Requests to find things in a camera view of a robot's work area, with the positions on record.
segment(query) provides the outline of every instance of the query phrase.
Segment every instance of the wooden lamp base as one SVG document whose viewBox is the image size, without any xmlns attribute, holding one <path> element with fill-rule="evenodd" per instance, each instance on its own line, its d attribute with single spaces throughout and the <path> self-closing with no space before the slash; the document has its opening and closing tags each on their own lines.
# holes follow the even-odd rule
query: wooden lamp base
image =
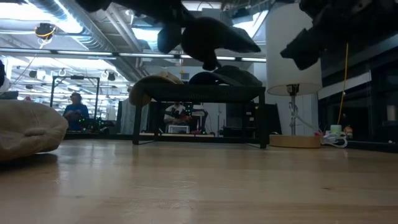
<svg viewBox="0 0 398 224">
<path fill-rule="evenodd" d="M 281 134 L 271 134 L 269 145 L 276 147 L 292 147 L 318 149 L 321 148 L 320 136 L 286 136 Z"/>
</svg>

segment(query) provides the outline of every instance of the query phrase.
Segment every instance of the blue shirt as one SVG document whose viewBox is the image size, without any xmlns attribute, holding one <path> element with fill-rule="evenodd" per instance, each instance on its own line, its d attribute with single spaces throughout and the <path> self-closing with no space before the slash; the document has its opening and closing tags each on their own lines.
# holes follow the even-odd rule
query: blue shirt
<svg viewBox="0 0 398 224">
<path fill-rule="evenodd" d="M 88 109 L 86 105 L 80 104 L 80 105 L 68 105 L 65 108 L 65 111 L 63 112 L 63 115 L 65 115 L 67 112 L 69 111 L 77 111 L 80 110 L 81 111 L 81 115 L 84 118 L 89 118 L 88 116 Z M 69 120 L 69 130 L 71 131 L 80 131 L 81 127 L 79 124 L 79 119 L 73 119 L 73 120 Z"/>
</svg>

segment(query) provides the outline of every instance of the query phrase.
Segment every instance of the lamp stand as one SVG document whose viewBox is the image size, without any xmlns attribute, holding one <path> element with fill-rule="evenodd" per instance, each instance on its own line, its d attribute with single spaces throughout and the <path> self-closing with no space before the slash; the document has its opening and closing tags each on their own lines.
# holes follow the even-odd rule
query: lamp stand
<svg viewBox="0 0 398 224">
<path fill-rule="evenodd" d="M 271 134 L 269 136 L 269 145 L 276 147 L 291 147 L 291 148 L 302 148 L 302 149 L 318 149 L 320 148 L 320 136 L 298 136 L 296 135 L 296 114 L 298 113 L 296 107 L 296 96 L 300 91 L 300 85 L 287 85 L 287 92 L 292 98 L 291 111 L 292 121 L 290 122 L 290 128 L 292 129 L 292 135 L 286 136 L 282 134 Z"/>
</svg>

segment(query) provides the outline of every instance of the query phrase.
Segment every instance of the white lampshade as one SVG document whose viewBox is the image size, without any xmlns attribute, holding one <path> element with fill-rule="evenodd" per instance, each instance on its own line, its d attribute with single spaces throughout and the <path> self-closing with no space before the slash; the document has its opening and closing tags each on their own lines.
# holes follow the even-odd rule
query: white lampshade
<svg viewBox="0 0 398 224">
<path fill-rule="evenodd" d="M 320 60 L 300 71 L 293 59 L 282 58 L 280 52 L 302 29 L 309 29 L 312 19 L 301 11 L 299 4 L 286 4 L 272 10 L 266 19 L 267 92 L 289 95 L 287 85 L 299 84 L 297 95 L 315 93 L 322 88 Z"/>
</svg>

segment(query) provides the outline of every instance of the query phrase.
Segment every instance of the metal pole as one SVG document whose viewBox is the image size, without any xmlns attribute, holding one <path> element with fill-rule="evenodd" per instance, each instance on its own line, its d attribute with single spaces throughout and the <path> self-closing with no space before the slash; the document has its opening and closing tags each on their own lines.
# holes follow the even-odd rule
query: metal pole
<svg viewBox="0 0 398 224">
<path fill-rule="evenodd" d="M 98 107 L 98 93 L 100 92 L 100 78 L 97 79 L 97 92 L 95 96 L 95 111 L 94 111 L 94 120 L 97 118 L 97 107 Z"/>
<path fill-rule="evenodd" d="M 296 96 L 292 96 L 292 135 L 296 135 Z"/>
<path fill-rule="evenodd" d="M 55 80 L 56 77 L 52 77 L 52 85 L 51 85 L 51 97 L 50 97 L 50 107 L 52 107 L 52 103 L 54 101 L 54 89 L 55 89 Z"/>
</svg>

